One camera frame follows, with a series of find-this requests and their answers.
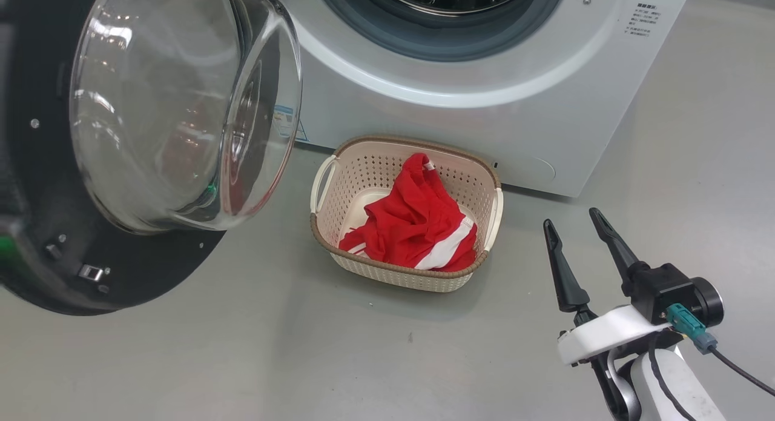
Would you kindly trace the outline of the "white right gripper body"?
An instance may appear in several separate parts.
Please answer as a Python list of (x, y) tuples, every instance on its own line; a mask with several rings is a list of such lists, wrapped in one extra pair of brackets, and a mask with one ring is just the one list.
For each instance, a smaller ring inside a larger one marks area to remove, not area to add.
[(652, 324), (633, 305), (623, 305), (560, 336), (559, 359), (565, 365), (578, 363), (669, 327), (665, 321)]

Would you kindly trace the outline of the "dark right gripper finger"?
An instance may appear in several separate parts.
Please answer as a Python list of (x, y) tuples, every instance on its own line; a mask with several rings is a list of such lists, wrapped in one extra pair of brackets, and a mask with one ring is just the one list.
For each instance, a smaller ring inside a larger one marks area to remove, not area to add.
[(546, 219), (542, 227), (559, 310), (574, 314), (573, 323), (576, 327), (597, 319), (598, 315), (589, 308), (589, 294), (579, 286), (564, 256), (564, 244), (553, 222)]
[(590, 208), (589, 216), (599, 238), (607, 245), (612, 255), (618, 274), (622, 278), (622, 283), (632, 283), (632, 272), (630, 269), (634, 265), (638, 268), (639, 262), (641, 262), (637, 258), (636, 253), (632, 251), (622, 236), (612, 227), (599, 208)]

